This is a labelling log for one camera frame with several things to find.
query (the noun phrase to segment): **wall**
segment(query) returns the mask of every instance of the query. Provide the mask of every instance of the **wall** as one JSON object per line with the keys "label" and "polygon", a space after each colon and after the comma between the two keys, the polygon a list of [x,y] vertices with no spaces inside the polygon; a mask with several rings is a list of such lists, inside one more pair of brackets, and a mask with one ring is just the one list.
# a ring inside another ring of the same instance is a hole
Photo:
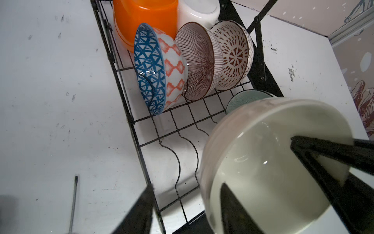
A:
{"label": "wall", "polygon": [[[328,36],[361,12],[373,6],[373,1],[278,0],[269,14]],[[268,0],[234,0],[233,2],[260,11]]]}
{"label": "wall", "polygon": [[374,25],[334,48],[368,137],[374,140]]}

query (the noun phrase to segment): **dish rack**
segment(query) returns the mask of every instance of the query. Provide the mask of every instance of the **dish rack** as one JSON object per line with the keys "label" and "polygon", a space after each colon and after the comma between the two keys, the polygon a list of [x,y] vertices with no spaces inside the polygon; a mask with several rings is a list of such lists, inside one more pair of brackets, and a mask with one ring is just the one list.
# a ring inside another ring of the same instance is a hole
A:
{"label": "dish rack", "polygon": [[[91,0],[146,183],[154,186],[155,213],[162,233],[176,230],[175,227],[165,227],[165,215],[162,213],[169,209],[181,210],[174,212],[174,216],[179,215],[182,224],[175,219],[168,221],[180,227],[174,233],[193,230],[196,225],[210,230],[201,198],[196,200],[191,197],[199,194],[199,157],[205,141],[209,132],[224,117],[230,99],[236,93],[251,88],[283,96],[264,63],[260,24],[276,2],[270,0],[247,29],[249,33],[256,30],[258,48],[254,46],[251,70],[239,85],[226,91],[214,90],[198,101],[187,101],[181,97],[173,107],[153,116],[138,90],[134,54],[122,46],[114,27],[112,0]],[[219,20],[230,19],[244,26],[231,1],[220,0],[220,5]],[[193,209],[186,205],[191,203],[191,199]]]}

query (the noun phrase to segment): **white bowl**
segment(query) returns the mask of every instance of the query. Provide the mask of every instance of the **white bowl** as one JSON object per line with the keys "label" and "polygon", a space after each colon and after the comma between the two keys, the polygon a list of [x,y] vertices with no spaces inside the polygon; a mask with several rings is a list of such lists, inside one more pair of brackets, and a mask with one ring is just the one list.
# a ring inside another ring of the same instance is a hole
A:
{"label": "white bowl", "polygon": [[220,15],[218,0],[179,0],[177,9],[178,30],[188,22],[197,22],[211,28]]}
{"label": "white bowl", "polygon": [[[201,191],[210,226],[223,233],[220,189],[226,183],[266,234],[298,233],[329,207],[319,185],[290,149],[302,135],[353,144],[347,121],[335,108],[313,100],[270,98],[225,116],[205,145]],[[349,167],[317,160],[341,184]]]}

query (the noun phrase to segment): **orange bowl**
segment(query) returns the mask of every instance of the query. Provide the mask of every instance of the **orange bowl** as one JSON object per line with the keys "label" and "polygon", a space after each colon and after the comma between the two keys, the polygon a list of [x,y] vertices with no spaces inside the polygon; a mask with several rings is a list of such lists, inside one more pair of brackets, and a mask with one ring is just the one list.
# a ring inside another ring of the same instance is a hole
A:
{"label": "orange bowl", "polygon": [[177,34],[178,0],[113,0],[114,26],[124,46],[134,52],[138,26],[147,23],[173,39]]}

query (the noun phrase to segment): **brown striped bowl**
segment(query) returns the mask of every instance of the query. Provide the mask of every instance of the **brown striped bowl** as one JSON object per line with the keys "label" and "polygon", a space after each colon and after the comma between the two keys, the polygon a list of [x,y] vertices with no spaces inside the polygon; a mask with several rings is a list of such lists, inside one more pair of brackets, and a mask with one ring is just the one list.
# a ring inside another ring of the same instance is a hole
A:
{"label": "brown striped bowl", "polygon": [[179,29],[175,43],[186,59],[188,78],[182,95],[196,101],[210,93],[222,75],[221,45],[209,29],[196,23],[186,23]]}

